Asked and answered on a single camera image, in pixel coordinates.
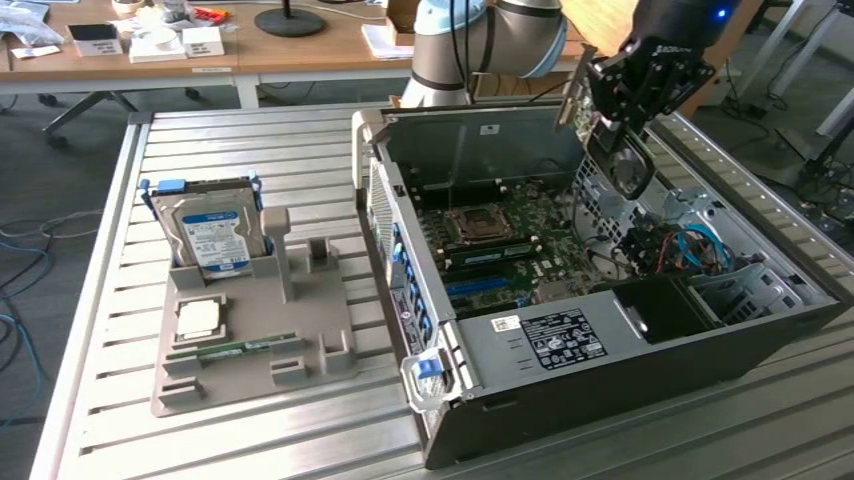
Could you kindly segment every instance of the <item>motherboard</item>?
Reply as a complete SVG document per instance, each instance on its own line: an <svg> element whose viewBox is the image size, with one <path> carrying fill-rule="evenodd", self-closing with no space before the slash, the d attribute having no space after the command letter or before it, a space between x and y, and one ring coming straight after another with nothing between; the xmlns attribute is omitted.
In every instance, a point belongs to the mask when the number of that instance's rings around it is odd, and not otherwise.
<svg viewBox="0 0 854 480"><path fill-rule="evenodd" d="M527 179L467 191L415 190L458 319L586 295L619 275L616 265L600 271L591 262L567 189Z"/></svg>

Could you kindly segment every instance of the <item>black lamp base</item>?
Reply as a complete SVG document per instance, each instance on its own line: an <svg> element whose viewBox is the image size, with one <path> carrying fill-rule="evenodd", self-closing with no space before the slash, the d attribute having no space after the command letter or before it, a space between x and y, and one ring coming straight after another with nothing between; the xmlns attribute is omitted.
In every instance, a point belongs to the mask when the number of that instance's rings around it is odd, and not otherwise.
<svg viewBox="0 0 854 480"><path fill-rule="evenodd" d="M299 9L292 9L285 17L284 9L276 8L255 16L255 26L276 37L305 37L326 28L326 20Z"/></svg>

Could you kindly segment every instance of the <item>blue cable on floor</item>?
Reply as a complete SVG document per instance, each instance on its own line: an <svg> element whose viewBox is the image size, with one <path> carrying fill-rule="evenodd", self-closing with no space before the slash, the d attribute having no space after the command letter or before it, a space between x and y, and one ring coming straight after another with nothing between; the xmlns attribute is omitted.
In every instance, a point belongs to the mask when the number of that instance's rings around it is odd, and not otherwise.
<svg viewBox="0 0 854 480"><path fill-rule="evenodd" d="M0 295L0 298L9 299L15 295L20 295L29 287L32 287L36 283L39 283L39 281L47 276L48 272L51 271L51 254L48 252L45 252L44 250L41 250L40 248L16 247L15 245L9 245L5 242L0 242L0 247L8 248L9 250L17 250L19 252L37 253L39 255L41 255L44 257L44 268L41 269L41 272L39 273L36 278L33 278L27 285L24 285L21 288L15 290L12 293L9 293L7 295Z"/></svg>
<svg viewBox="0 0 854 480"><path fill-rule="evenodd" d="M24 345L27 346L27 352L29 353L29 359L32 360L32 368L36 373L36 391L33 392L32 399L29 400L27 405L24 405L20 408L20 410L15 412L15 415L12 415L5 420L5 422L3 422L3 424L0 425L0 433L3 433L8 430L15 420L23 417L27 411L39 402L39 397L41 397L41 371L39 370L39 361L36 360L36 350L32 347L32 341L29 340L29 333L27 332L27 329L20 323L17 323L17 320L15 320L15 318L9 315L0 313L0 320L7 322L12 328L17 328L17 331L21 334L21 338L24 339Z"/></svg>

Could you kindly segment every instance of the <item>aluminum table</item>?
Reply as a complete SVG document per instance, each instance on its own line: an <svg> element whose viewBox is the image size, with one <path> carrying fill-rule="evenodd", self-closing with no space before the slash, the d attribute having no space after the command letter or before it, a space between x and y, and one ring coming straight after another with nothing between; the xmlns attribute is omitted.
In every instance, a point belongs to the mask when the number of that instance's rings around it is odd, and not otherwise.
<svg viewBox="0 0 854 480"><path fill-rule="evenodd" d="M426 471L351 201L350 119L370 107L376 104L164 113L128 127L31 478L806 479L854 470L849 312L739 380ZM822 234L690 124L678 117L666 122L850 284L837 261L845 254ZM679 165L659 167L674 184L690 182ZM148 402L169 248L135 186L140 178L200 180L249 169L264 181L264 204L291 208L285 240L334 238L360 373L155 418Z"/></svg>

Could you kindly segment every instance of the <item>blue hard drive label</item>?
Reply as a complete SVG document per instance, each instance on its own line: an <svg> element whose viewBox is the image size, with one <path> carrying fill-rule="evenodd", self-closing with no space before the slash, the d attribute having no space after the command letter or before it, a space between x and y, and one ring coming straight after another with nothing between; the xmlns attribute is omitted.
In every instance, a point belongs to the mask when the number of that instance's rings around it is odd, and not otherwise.
<svg viewBox="0 0 854 480"><path fill-rule="evenodd" d="M546 370L604 357L604 345L579 309L522 320L539 364Z"/></svg>
<svg viewBox="0 0 854 480"><path fill-rule="evenodd" d="M236 275L236 270L249 263L245 239L236 232L240 225L237 212L187 215L181 222L196 262L205 271L213 272L211 278Z"/></svg>

